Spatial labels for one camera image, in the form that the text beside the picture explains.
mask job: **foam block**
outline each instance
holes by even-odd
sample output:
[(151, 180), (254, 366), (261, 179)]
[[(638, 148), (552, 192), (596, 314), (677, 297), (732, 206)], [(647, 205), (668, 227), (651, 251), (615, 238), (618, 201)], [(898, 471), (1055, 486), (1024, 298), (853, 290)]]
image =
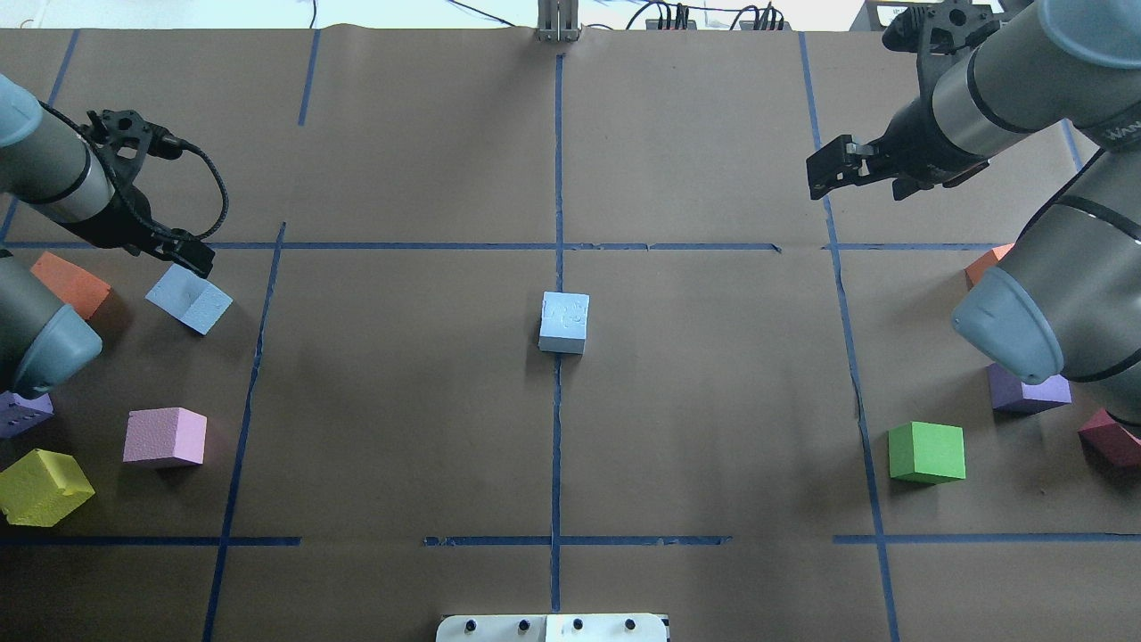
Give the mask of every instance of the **foam block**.
[(94, 495), (71, 455), (37, 448), (0, 472), (0, 511), (14, 526), (54, 527)]
[(127, 420), (123, 463), (146, 469), (202, 463), (207, 418), (185, 408), (132, 411)]
[(171, 265), (146, 299), (205, 335), (234, 299), (181, 265)]
[(111, 293), (111, 285), (51, 252), (43, 252), (32, 266), (39, 278), (59, 300), (71, 304), (87, 320)]
[(944, 483), (966, 479), (963, 429), (912, 422), (888, 432), (891, 479)]
[(987, 379), (990, 380), (990, 407), (1003, 413), (1036, 415), (1073, 403), (1069, 382), (1061, 375), (1031, 387), (1002, 366), (992, 364), (987, 367)]
[(10, 439), (56, 414), (51, 399), (24, 399), (14, 392), (0, 393), (0, 439)]
[(543, 319), (539, 327), (539, 350), (582, 355), (586, 349), (586, 314), (590, 295), (543, 292)]
[(1114, 466), (1141, 466), (1141, 440), (1133, 437), (1104, 409), (1091, 417), (1077, 434)]
[(979, 281), (982, 279), (982, 273), (990, 267), (998, 265), (998, 261), (1002, 260), (1003, 257), (1006, 255), (1006, 252), (1009, 252), (1013, 246), (1014, 243), (993, 247), (988, 250), (987, 253), (979, 257), (978, 260), (970, 263), (966, 267), (966, 278), (971, 282), (971, 286), (973, 287), (977, 285)]

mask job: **green block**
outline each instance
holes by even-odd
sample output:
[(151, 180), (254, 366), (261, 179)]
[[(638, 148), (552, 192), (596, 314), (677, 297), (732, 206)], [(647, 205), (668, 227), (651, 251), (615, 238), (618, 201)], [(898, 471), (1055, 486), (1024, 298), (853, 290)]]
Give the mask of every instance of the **green block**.
[(963, 429), (912, 422), (888, 432), (891, 479), (944, 483), (966, 479)]

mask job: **light blue block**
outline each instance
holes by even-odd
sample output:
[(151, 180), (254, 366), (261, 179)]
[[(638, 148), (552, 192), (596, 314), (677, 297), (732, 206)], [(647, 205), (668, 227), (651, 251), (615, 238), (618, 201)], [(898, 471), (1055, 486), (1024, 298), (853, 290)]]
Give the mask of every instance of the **light blue block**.
[(222, 311), (234, 301), (213, 283), (200, 278), (181, 265), (171, 265), (147, 292), (146, 299), (200, 335), (210, 332)]
[(582, 355), (586, 349), (586, 312), (590, 295), (543, 292), (543, 320), (539, 326), (539, 350)]

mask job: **yellow block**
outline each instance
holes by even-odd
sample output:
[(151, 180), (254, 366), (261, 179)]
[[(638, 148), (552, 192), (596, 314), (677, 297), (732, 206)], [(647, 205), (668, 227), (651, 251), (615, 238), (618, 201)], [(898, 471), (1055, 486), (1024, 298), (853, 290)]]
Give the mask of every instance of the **yellow block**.
[(14, 526), (54, 527), (92, 495), (71, 455), (37, 448), (0, 472), (0, 511)]

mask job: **metal bracket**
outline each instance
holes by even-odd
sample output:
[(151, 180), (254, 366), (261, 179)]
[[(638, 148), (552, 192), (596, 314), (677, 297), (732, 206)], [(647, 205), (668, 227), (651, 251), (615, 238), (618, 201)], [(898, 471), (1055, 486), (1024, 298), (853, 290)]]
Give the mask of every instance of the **metal bracket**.
[(536, 38), (545, 42), (574, 42), (581, 33), (578, 0), (539, 0)]
[(448, 616), (436, 642), (670, 642), (669, 621), (652, 613)]

